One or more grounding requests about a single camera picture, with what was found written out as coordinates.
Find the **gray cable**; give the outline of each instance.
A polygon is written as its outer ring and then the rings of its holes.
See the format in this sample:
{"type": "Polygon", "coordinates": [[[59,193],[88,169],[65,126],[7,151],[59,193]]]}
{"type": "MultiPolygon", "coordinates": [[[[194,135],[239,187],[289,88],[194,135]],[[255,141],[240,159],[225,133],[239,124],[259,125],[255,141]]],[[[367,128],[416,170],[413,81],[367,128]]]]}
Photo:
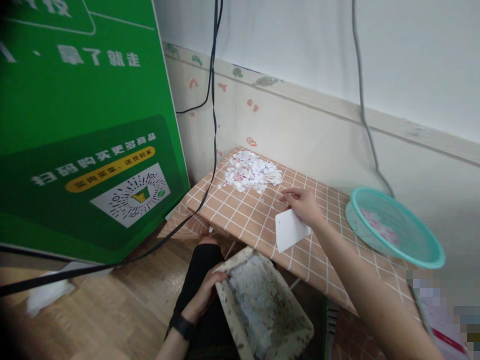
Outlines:
{"type": "Polygon", "coordinates": [[[379,169],[379,159],[377,158],[377,151],[375,150],[375,143],[372,138],[372,132],[370,131],[370,126],[367,123],[367,118],[365,117],[365,105],[364,105],[364,80],[362,73],[362,56],[360,55],[360,45],[359,45],[359,34],[357,32],[357,16],[355,11],[356,0],[351,0],[351,26],[353,30],[353,41],[355,42],[355,51],[356,51],[356,64],[358,66],[358,87],[360,90],[360,116],[363,125],[365,125],[366,133],[368,134],[368,139],[370,140],[371,153],[373,155],[373,160],[375,161],[375,171],[380,177],[380,179],[385,183],[390,196],[395,199],[395,193],[392,187],[390,186],[387,179],[382,175],[379,169]]]}

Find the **checkered tablecloth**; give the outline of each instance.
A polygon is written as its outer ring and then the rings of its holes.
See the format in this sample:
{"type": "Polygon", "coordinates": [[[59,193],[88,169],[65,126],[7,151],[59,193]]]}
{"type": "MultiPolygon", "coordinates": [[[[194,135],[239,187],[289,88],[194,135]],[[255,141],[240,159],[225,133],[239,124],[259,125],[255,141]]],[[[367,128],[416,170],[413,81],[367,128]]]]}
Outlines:
{"type": "MultiPolygon", "coordinates": [[[[284,253],[279,253],[277,249],[275,216],[286,207],[285,203],[278,201],[280,192],[292,187],[310,190],[315,194],[318,206],[327,221],[398,296],[405,313],[418,319],[420,324],[417,306],[406,282],[406,271],[417,267],[402,259],[372,250],[355,235],[345,218],[345,206],[349,201],[346,194],[261,155],[261,159],[271,161],[282,171],[281,185],[269,185],[261,195],[253,189],[239,192],[228,185],[218,187],[224,182],[224,172],[230,157],[243,150],[248,149],[235,148],[217,164],[216,176],[205,204],[175,237],[200,238],[208,235],[209,225],[212,225],[224,235],[228,234],[257,249],[356,315],[357,311],[340,278],[314,234],[302,239],[284,253]]],[[[212,171],[188,192],[158,237],[164,237],[198,208],[211,178],[212,171]]]]}

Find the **white wall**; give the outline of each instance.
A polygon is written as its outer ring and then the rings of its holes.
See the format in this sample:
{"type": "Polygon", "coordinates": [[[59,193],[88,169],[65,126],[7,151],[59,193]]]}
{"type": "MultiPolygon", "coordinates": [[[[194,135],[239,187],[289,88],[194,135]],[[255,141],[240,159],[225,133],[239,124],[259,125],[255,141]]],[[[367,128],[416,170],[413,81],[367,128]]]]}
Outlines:
{"type": "MultiPolygon", "coordinates": [[[[155,0],[162,39],[210,54],[213,0],[155,0]]],[[[358,0],[369,108],[480,142],[480,1],[358,0]]],[[[216,56],[358,103],[350,0],[225,0],[216,56]]]]}

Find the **person's leg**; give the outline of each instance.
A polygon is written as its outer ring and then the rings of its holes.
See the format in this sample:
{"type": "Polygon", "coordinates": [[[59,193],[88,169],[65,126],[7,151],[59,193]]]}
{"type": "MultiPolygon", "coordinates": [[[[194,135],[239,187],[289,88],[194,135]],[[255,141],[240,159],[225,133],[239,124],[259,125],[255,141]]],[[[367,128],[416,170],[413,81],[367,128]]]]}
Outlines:
{"type": "Polygon", "coordinates": [[[174,314],[180,314],[204,281],[208,271],[218,263],[225,261],[219,242],[213,237],[203,238],[193,250],[185,281],[176,301],[174,314]]]}
{"type": "MultiPolygon", "coordinates": [[[[195,296],[207,272],[225,261],[219,243],[213,237],[200,241],[191,257],[185,282],[176,301],[173,314],[180,314],[195,296]]],[[[220,299],[217,297],[196,325],[196,334],[190,342],[190,351],[211,347],[235,347],[220,299]]]]}

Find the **small table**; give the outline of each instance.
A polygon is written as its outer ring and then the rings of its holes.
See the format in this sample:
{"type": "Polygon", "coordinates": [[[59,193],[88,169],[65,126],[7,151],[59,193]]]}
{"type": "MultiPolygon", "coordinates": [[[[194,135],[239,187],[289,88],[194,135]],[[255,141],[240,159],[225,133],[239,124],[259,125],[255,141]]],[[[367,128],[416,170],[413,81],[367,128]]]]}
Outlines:
{"type": "MultiPolygon", "coordinates": [[[[285,210],[285,204],[278,201],[281,197],[280,191],[292,187],[310,190],[315,194],[327,221],[341,234],[347,244],[375,270],[388,288],[399,297],[405,305],[405,309],[413,317],[420,318],[415,300],[412,298],[410,288],[405,280],[406,270],[417,269],[417,267],[402,259],[389,257],[372,250],[355,235],[345,218],[345,206],[349,197],[343,192],[261,155],[259,156],[261,159],[271,161],[282,171],[281,185],[269,184],[261,195],[253,189],[239,192],[229,185],[219,187],[224,183],[224,171],[227,169],[228,160],[233,154],[244,150],[248,149],[235,148],[217,164],[215,179],[208,197],[197,214],[202,219],[195,220],[197,228],[207,226],[208,223],[220,232],[227,232],[248,246],[257,249],[340,306],[357,314],[315,234],[302,239],[284,253],[279,253],[276,247],[275,215],[285,210]]],[[[211,178],[212,171],[196,184],[182,201],[183,205],[191,212],[199,207],[211,178]]]]}
{"type": "MultiPolygon", "coordinates": [[[[232,186],[219,187],[224,183],[224,171],[227,170],[228,160],[233,154],[246,150],[250,151],[247,148],[237,147],[217,164],[215,179],[205,204],[174,237],[201,238],[209,234],[212,226],[222,235],[232,236],[235,240],[240,240],[257,249],[348,310],[342,310],[339,313],[333,359],[359,359],[361,353],[368,354],[368,358],[384,359],[378,344],[369,335],[368,328],[358,318],[355,307],[315,234],[302,239],[287,251],[279,253],[276,246],[275,215],[284,211],[286,207],[284,203],[278,201],[281,197],[280,192],[292,187],[312,191],[327,221],[376,272],[388,289],[399,297],[405,313],[417,319],[418,325],[422,326],[417,305],[405,280],[407,270],[417,270],[418,267],[402,259],[380,254],[355,235],[345,218],[345,206],[349,202],[346,194],[264,156],[259,157],[265,161],[271,161],[282,171],[281,185],[270,184],[262,194],[258,194],[253,189],[239,192],[232,186]]],[[[159,238],[165,237],[198,209],[212,173],[212,171],[209,172],[185,195],[158,235],[159,238]]]]}

